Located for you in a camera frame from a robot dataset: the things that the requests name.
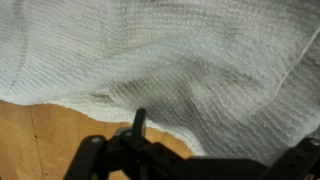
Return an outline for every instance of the wooden floor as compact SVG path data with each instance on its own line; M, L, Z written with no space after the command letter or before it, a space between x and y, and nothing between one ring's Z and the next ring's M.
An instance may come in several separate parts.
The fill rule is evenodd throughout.
M62 179L84 137L101 134L108 139L118 128L129 126L98 122L57 105L18 106L0 101L0 179ZM146 137L182 157L192 155L183 142L168 133L148 128ZM126 178L113 173L110 179Z

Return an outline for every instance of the white towel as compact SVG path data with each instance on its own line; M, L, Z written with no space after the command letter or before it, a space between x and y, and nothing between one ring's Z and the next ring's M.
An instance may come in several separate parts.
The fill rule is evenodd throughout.
M0 0L0 99L275 161L320 124L319 0Z

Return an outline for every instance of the white cloth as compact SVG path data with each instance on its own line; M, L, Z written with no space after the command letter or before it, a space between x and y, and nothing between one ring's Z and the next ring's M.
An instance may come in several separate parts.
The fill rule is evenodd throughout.
M272 163L320 124L319 0L1 0L0 99Z

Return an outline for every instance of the black metal bracket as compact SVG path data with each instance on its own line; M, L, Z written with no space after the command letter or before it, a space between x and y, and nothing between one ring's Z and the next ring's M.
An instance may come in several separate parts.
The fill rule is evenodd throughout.
M110 140L86 137L65 180L108 179L122 170L131 180L306 180L320 178L320 141L303 139L271 167L250 159L183 159L161 143L144 138L146 111L139 109L132 128Z

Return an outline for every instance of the black mount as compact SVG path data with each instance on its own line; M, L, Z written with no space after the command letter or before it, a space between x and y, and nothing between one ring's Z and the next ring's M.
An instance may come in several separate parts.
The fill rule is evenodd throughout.
M303 139L271 167L250 159L182 159L162 145L144 138L146 111L139 109L132 128L119 129L106 140L82 140L65 180L105 180L122 170L131 180L317 180L320 141Z

